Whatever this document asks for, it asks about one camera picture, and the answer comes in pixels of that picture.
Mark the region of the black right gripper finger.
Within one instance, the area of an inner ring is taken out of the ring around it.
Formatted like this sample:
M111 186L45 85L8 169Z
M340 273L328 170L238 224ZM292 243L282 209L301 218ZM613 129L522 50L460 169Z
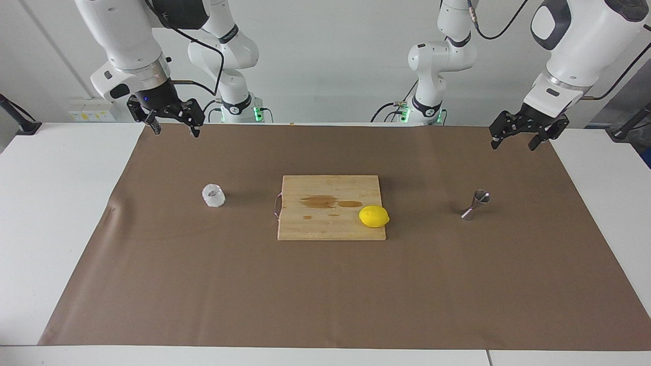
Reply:
M195 98L188 101L179 103L179 111L176 112L177 122L185 124L189 127L190 133L193 137L198 138L200 135L200 128L204 125L205 112L202 110L200 104Z
M129 97L127 100L127 107L135 122L147 125L153 130L155 135L160 135L161 126L157 120L157 110L153 109L146 112L137 97Z

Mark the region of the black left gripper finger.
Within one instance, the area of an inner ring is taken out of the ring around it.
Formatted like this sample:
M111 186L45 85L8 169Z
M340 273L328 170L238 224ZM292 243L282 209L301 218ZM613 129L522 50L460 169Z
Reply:
M497 150L500 144L513 135L520 134L524 125L524 116L521 113L511 114L502 111L490 125L491 148Z
M536 134L528 143L528 149L534 151L540 144L557 139L569 125L569 122L566 114L561 114L553 122L548 118L539 122L532 121Z

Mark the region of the steel cocktail jigger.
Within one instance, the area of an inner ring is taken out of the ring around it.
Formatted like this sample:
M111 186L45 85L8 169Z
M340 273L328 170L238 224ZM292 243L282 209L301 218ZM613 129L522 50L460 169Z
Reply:
M472 202L470 203L470 206L468 206L465 209L465 211L463 211L460 218L462 218L466 222L472 221L474 219L475 211L477 211L483 205L488 204L490 200L491 200L490 192L483 189L476 190L474 192L474 196L472 197Z

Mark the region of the clear textured glass cup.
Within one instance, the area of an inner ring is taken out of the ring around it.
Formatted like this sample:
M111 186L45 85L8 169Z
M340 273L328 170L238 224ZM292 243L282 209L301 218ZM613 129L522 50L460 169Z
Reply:
M209 207L217 208L225 204L225 193L219 185L205 185L201 194L205 204Z

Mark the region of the black clamp stand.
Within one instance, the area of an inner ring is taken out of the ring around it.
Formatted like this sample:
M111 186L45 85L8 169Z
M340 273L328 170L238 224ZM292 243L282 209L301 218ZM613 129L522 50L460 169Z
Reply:
M630 116L625 123L620 126L609 127L606 132L613 141L621 143L625 142L632 131L641 131L646 127L651 127L651 101Z
M12 102L12 100L3 94L0 94L0 109L19 126L16 135L34 135L42 125L41 122L36 121L23 107L18 106L18 104Z

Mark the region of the yellow lemon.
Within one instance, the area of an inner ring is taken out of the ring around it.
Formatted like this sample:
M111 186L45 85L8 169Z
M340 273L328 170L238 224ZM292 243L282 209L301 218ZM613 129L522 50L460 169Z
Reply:
M363 225L370 228L381 228L390 222L388 211L379 205L367 205L361 208L358 218Z

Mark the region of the wooden cutting board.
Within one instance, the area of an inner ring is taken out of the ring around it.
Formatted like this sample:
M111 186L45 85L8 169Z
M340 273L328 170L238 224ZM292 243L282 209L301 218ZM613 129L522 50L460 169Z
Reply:
M384 241L364 225L365 206L382 205L377 175L284 175L275 206L279 241Z

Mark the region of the brown table mat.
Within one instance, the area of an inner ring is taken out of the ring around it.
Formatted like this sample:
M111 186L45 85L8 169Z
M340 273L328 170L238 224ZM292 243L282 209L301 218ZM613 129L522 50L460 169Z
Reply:
M39 343L651 350L651 317L553 146L490 140L477 127L143 131ZM283 176L312 174L377 175L387 238L278 241ZM478 189L491 200L466 222Z

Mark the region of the white wall socket strip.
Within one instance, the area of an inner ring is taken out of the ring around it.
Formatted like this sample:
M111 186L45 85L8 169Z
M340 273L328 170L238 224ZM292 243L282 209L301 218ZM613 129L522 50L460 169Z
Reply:
M119 117L114 102L102 98L69 99L68 114L79 123L116 123Z

